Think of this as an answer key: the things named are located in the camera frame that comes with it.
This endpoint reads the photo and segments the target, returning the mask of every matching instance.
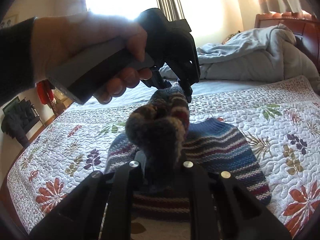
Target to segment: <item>striped sweater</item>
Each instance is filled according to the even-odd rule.
[[[188,104],[177,86],[158,90],[147,105],[130,115],[126,133],[110,146],[105,173],[133,160],[140,149],[154,173],[153,181],[159,184],[169,184],[183,151],[188,160],[209,172],[229,171],[263,204],[271,200],[269,186],[243,134],[215,118],[189,124]],[[133,200],[133,212],[153,219],[188,220],[188,207],[187,196],[170,188],[135,194]]]

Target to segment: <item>red object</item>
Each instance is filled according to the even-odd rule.
[[[53,100],[53,92],[49,87],[48,80],[41,81],[37,84],[37,92],[43,105],[49,105]]]

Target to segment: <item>floral quilt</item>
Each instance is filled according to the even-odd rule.
[[[111,142],[138,106],[67,111],[25,150],[7,184],[28,232],[87,175],[104,170]],[[320,203],[320,98],[308,80],[196,96],[189,108],[191,122],[216,117],[245,135],[269,183],[268,208],[295,236]],[[188,223],[132,224],[133,239],[189,237]]]

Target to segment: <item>picture frame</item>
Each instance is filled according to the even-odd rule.
[[[11,26],[15,25],[17,22],[18,22],[18,14],[14,14],[9,17],[6,17],[6,18],[2,19],[2,21],[0,23],[0,30],[7,28],[7,27],[11,27]]]

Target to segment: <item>wooden headboard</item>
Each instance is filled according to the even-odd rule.
[[[255,28],[282,23],[296,36],[296,47],[312,60],[320,73],[320,22],[308,13],[257,14]]]

